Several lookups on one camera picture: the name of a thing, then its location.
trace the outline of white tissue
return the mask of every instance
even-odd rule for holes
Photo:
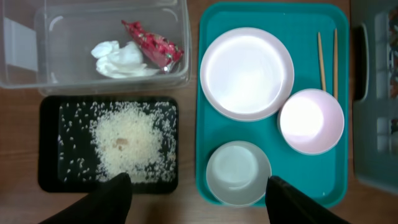
[[[111,52],[119,50],[119,42],[118,41],[106,41],[99,43],[95,48],[91,51],[91,54],[94,58],[101,58]]]
[[[128,42],[121,49],[118,41],[102,42],[91,51],[91,54],[98,58],[96,70],[110,78],[150,76],[159,71],[146,68],[142,53],[134,42]]]

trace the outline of wooden chopstick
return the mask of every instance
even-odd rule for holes
[[[318,32],[318,53],[319,53],[319,67],[321,70],[322,90],[326,91],[325,67],[323,65],[323,52],[322,52],[322,41],[321,41],[321,33],[320,32]]]
[[[335,29],[335,51],[334,51],[334,60],[333,60],[333,95],[336,100],[338,97],[338,41],[337,41],[337,29]]]

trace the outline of white bowl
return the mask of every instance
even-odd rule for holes
[[[337,100],[322,90],[302,90],[282,107],[279,129],[287,144],[302,154],[332,149],[344,131],[344,114]]]
[[[263,198],[271,173],[268,157],[259,147],[233,141],[211,155],[206,180],[210,192],[220,202],[247,207]]]
[[[200,81],[207,100],[221,114],[257,121],[274,114],[289,97],[293,61],[272,34],[255,28],[233,29],[207,48]]]

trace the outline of black tray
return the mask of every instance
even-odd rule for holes
[[[39,136],[39,173],[38,181],[40,187],[47,192],[91,192],[102,183],[95,179],[96,166],[100,163],[95,153],[95,145],[91,144],[91,134],[85,127],[89,125],[90,119],[95,119],[93,110],[90,110],[93,102],[99,104],[104,103],[104,108],[110,107],[111,103],[116,101],[135,101],[138,103],[148,103],[151,108],[158,108],[155,106],[157,102],[169,102],[168,106],[162,106],[162,111],[170,111],[169,108],[175,106],[175,113],[167,113],[166,116],[175,118],[176,132],[174,138],[176,140],[175,153],[175,175],[171,182],[158,181],[149,184],[133,184],[133,193],[136,194],[168,194],[173,192],[178,185],[178,104],[177,102],[166,96],[50,96],[43,100],[40,106],[40,136]],[[68,103],[68,109],[60,110]],[[80,104],[81,114],[88,114],[88,116],[80,116],[75,118],[75,111],[77,104]],[[68,121],[72,119],[81,119],[81,125],[72,125],[69,134],[74,137],[73,142],[76,142],[78,149],[73,149],[73,144],[70,141],[64,141],[63,146],[59,143],[58,137],[65,134],[68,126]],[[163,153],[169,151],[167,144],[162,144]],[[60,153],[63,152],[63,159],[60,159]],[[84,158],[85,168],[90,170],[84,175],[79,169],[77,163],[78,158]]]

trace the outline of wooden surface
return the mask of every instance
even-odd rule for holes
[[[178,188],[171,195],[133,196],[126,223],[269,222],[265,208],[217,207],[205,202],[195,186],[198,28],[203,11],[214,2],[216,1],[188,0],[193,41],[192,79],[189,86],[150,93],[172,96],[180,105]],[[349,1],[325,2],[337,5],[349,18]],[[37,184],[38,118],[41,100],[42,96],[37,90],[0,90],[0,223],[37,223],[84,196],[49,194],[43,192]],[[398,197],[362,185],[354,178],[351,147],[348,191],[343,201],[331,211],[352,223],[398,223]]]

